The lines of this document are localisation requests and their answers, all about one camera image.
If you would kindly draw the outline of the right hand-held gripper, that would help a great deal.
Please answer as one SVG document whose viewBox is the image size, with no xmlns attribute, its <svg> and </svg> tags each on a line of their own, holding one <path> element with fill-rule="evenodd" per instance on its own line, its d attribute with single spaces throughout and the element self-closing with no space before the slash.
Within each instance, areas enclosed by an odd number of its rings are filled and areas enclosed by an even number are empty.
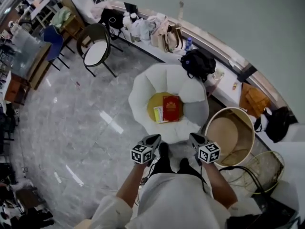
<svg viewBox="0 0 305 229">
<path fill-rule="evenodd" d="M 191 146 L 197 150 L 197 158 L 206 164 L 216 162 L 221 154 L 219 145 L 216 142 L 210 143 L 210 140 L 199 133 L 190 133 L 189 139 Z"/>
</svg>

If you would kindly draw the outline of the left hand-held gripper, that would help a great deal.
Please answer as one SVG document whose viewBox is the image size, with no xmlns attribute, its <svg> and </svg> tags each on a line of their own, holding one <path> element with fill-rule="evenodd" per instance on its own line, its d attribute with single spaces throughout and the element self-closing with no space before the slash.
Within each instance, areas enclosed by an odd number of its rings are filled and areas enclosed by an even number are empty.
<svg viewBox="0 0 305 229">
<path fill-rule="evenodd" d="M 130 150 L 131 161 L 137 164 L 146 164 L 153 161 L 156 157 L 154 154 L 162 141 L 160 134 L 154 134 L 144 137 L 139 144 Z"/>
</svg>

